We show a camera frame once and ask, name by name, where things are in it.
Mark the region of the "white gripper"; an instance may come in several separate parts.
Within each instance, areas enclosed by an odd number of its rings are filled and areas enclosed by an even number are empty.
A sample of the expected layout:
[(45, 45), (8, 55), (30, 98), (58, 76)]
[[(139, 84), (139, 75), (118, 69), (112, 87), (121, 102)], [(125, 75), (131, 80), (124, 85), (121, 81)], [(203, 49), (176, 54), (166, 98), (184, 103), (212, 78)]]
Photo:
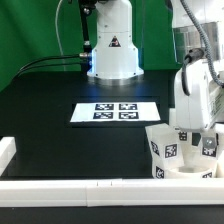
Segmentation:
[[(174, 81), (177, 126), (188, 132), (207, 131), (221, 120), (224, 112), (224, 88), (212, 80), (204, 60), (198, 60), (186, 68), (189, 95), (183, 91), (181, 74), (182, 71), (179, 70)], [(216, 134), (213, 131), (203, 133), (202, 144), (206, 149), (215, 149)]]

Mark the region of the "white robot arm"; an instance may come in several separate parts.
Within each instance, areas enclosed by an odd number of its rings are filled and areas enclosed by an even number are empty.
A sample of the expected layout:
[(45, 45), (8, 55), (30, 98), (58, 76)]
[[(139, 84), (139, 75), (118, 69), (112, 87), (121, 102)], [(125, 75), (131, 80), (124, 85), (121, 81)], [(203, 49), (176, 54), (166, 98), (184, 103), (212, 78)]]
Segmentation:
[[(224, 0), (170, 0), (175, 57), (182, 64), (174, 80), (177, 126), (201, 135), (213, 149), (211, 129), (224, 113)], [(91, 80), (125, 83), (143, 74), (132, 41), (129, 0), (97, 0), (97, 44)]]

